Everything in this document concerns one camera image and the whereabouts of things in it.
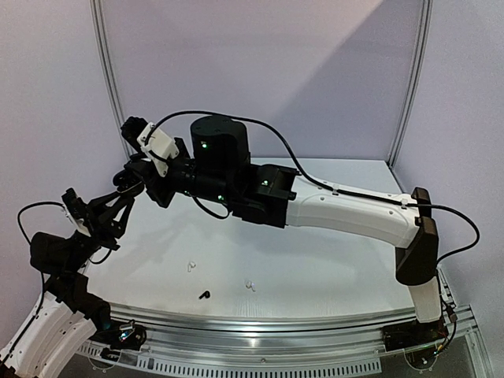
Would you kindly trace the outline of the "white earbud left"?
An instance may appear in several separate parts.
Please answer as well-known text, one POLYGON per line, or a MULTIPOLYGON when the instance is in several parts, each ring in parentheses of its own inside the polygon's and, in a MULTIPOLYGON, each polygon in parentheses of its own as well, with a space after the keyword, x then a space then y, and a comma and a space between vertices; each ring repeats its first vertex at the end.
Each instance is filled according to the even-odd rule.
POLYGON ((192 272, 196 268, 196 263, 194 261, 189 261, 187 264, 187 271, 192 272))

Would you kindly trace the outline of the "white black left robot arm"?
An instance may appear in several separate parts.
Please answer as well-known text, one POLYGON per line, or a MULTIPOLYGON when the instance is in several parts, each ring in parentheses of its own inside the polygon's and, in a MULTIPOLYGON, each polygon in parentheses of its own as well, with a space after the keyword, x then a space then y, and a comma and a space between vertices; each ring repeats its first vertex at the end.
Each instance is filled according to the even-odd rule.
POLYGON ((88 339, 110 350, 140 350, 146 329, 114 321, 111 306, 88 292, 82 273, 95 252, 118 250, 135 197, 125 191, 85 203, 68 189, 57 205, 74 224, 67 239, 37 232, 28 240, 30 264, 42 278, 37 303, 1 350, 3 377, 56 377, 88 339))

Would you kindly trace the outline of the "aluminium frame post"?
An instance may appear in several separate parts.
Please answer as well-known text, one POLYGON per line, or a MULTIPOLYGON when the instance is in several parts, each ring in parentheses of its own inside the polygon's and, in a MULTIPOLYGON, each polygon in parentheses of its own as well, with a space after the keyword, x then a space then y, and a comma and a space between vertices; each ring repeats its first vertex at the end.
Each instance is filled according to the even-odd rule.
POLYGON ((91 19, 94 25, 94 36, 98 48, 98 58, 100 60, 100 65, 102 68, 102 75, 106 86, 106 92, 109 98, 109 105, 112 111, 118 135, 120 137, 120 143, 122 145, 124 155, 128 158, 132 153, 132 149, 128 145, 128 143, 123 140, 120 131, 120 127, 124 123, 125 118, 110 54, 103 1, 90 0, 90 7, 91 19))
POLYGON ((421 1, 420 16, 417 25, 417 34, 414 43, 413 58, 409 70, 409 79, 406 88, 406 95, 402 104, 398 126, 393 138, 391 149, 387 158, 387 166, 393 170, 397 164, 402 148, 406 129, 413 111, 414 100, 417 94, 418 85, 421 78, 421 70, 424 62, 426 47, 428 44, 428 34, 432 18, 433 1, 421 1))

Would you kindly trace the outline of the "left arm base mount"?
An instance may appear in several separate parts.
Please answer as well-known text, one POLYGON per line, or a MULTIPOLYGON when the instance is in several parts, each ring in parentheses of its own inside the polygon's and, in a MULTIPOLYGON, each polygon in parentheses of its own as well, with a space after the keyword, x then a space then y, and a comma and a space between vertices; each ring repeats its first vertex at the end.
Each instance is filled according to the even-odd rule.
POLYGON ((105 345, 100 358, 118 361, 123 350, 141 351, 147 339, 147 329, 134 320, 128 323, 114 321, 109 329, 97 332, 91 339, 105 345))

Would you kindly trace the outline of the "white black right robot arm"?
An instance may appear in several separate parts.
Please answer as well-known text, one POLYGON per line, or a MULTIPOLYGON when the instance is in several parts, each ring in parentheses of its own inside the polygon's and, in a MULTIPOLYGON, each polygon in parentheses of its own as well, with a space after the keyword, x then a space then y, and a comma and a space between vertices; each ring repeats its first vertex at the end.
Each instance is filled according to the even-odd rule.
POLYGON ((442 315, 436 273, 439 235, 428 191, 390 194, 319 180, 292 167, 251 161, 248 120, 195 112, 191 147, 159 123, 129 117, 122 138, 134 153, 126 169, 143 181, 149 197, 167 207, 175 194, 221 204, 232 216, 277 228, 311 227, 377 239, 395 248, 395 278, 406 286, 416 320, 413 343, 436 333, 442 315))

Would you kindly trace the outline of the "front aluminium rail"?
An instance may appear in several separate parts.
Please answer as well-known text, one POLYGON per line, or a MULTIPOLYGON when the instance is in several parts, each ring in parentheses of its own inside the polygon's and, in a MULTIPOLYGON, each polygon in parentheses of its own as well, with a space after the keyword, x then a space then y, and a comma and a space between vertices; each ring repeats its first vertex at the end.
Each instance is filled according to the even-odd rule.
MULTIPOLYGON (((481 352, 479 329, 469 306, 454 309, 458 315, 452 343, 439 353, 467 349, 470 355, 481 352)), ((364 315, 312 318, 237 318, 168 313, 115 305, 114 321, 131 321, 147 329, 140 352, 167 354, 198 361, 224 360, 232 363, 289 360, 322 364, 329 360, 373 357, 394 353, 419 354, 442 341, 407 349, 386 351, 381 329, 413 321, 411 308, 364 315)))

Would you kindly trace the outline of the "small black charging case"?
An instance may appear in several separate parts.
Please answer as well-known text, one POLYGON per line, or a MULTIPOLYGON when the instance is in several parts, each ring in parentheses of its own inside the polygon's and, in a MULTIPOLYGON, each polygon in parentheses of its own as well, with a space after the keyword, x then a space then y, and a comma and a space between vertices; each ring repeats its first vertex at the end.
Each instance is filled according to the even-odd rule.
POLYGON ((143 181, 136 174, 125 169, 113 177, 113 185, 120 195, 129 195, 132 197, 139 195, 145 189, 143 181))

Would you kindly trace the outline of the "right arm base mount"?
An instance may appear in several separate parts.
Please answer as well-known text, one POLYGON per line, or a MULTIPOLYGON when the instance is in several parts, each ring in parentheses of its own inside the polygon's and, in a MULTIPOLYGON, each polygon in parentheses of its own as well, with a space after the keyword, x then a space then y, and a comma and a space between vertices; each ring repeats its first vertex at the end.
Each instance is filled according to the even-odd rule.
POLYGON ((453 330, 448 331, 444 317, 430 323, 420 323, 417 320, 385 326, 381 329, 381 338, 386 351, 407 349, 420 345, 442 341, 436 347, 434 354, 446 349, 453 341, 457 331, 458 315, 451 309, 447 312, 448 320, 453 330))

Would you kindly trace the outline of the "right aluminium frame post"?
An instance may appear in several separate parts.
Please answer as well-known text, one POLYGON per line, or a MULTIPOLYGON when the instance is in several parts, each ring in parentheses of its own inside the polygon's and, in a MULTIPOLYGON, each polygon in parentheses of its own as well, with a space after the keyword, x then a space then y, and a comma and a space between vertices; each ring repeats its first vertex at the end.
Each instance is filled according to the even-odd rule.
POLYGON ((421 70, 424 62, 426 47, 428 44, 428 34, 432 18, 433 1, 421 1, 420 16, 417 25, 417 34, 414 43, 413 58, 409 70, 409 79, 406 88, 406 95, 402 104, 398 126, 393 138, 391 149, 387 158, 387 166, 393 170, 397 164, 402 148, 406 129, 413 111, 414 100, 417 94, 418 85, 421 78, 421 70))

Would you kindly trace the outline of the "white earbud centre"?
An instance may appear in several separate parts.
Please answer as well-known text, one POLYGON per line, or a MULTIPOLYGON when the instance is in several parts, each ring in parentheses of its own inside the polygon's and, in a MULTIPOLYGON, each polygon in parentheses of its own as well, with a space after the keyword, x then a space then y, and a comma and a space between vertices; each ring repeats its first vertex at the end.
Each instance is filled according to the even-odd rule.
POLYGON ((247 280, 245 282, 245 287, 246 289, 251 290, 252 292, 256 291, 255 283, 253 281, 247 280))

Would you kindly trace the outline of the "white earbud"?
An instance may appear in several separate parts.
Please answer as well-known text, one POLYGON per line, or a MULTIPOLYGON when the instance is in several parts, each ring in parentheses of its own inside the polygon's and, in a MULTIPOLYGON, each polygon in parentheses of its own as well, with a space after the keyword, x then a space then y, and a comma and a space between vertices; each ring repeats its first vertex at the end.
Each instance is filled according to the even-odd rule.
POLYGON ((194 261, 189 261, 187 264, 187 271, 192 272, 196 268, 196 263, 194 261))
POLYGON ((255 283, 253 281, 247 280, 245 282, 245 287, 246 289, 251 290, 252 292, 256 291, 255 283))

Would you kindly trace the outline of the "left aluminium frame post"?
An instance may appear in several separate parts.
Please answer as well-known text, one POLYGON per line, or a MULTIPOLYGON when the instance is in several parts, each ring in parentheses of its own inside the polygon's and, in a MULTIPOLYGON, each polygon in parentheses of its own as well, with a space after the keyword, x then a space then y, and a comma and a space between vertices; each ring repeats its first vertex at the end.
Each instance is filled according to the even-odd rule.
POLYGON ((118 135, 120 137, 120 143, 122 145, 124 155, 128 158, 132 153, 132 149, 128 145, 128 143, 123 140, 120 131, 120 127, 124 123, 125 118, 110 54, 103 1, 90 0, 90 7, 91 19, 94 25, 94 36, 98 48, 98 58, 100 60, 100 65, 102 68, 102 75, 106 86, 106 92, 109 98, 109 105, 112 111, 118 135))

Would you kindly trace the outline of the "black stem earbud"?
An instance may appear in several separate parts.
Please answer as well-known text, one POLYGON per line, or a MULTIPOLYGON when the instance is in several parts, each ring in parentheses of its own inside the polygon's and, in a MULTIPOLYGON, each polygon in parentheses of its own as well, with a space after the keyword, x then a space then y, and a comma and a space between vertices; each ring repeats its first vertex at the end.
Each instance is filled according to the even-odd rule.
POLYGON ((207 298, 210 298, 210 296, 211 296, 210 291, 204 291, 198 298, 199 299, 207 299, 207 298))

